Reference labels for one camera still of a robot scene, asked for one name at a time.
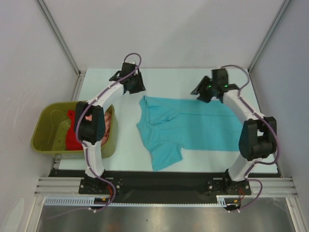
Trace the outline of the turquoise t shirt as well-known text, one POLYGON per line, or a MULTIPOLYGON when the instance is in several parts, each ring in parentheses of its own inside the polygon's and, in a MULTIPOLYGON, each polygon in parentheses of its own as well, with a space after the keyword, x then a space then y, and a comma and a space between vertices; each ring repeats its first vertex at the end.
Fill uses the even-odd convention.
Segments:
POLYGON ((236 152, 242 124, 218 100, 166 99, 143 96, 137 128, 151 155, 154 171, 183 160, 182 149, 236 152))

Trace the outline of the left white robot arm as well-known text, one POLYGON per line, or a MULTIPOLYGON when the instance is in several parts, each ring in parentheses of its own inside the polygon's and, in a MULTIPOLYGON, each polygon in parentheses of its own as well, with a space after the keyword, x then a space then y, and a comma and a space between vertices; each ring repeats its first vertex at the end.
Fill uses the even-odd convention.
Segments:
POLYGON ((139 93, 145 90, 139 70, 125 73, 118 71, 98 95, 88 101, 80 101, 75 107, 75 136, 81 143, 86 160, 85 177, 80 182, 80 194, 102 194, 111 183, 103 179, 101 141, 106 123, 104 115, 113 100, 125 93, 139 93))

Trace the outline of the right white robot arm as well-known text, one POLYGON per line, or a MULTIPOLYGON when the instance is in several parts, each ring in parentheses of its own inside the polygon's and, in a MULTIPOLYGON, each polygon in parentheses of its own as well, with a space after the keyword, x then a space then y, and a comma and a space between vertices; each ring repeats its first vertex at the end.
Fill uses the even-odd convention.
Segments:
POLYGON ((205 103, 213 98, 219 99, 242 123, 240 155, 225 171, 221 189, 228 195, 235 195, 240 188, 248 186, 248 176, 255 165, 264 164, 263 160, 276 152, 276 119, 266 117, 251 107, 242 97, 241 89, 235 84, 229 84, 227 77, 218 79, 204 76, 191 93, 205 103))

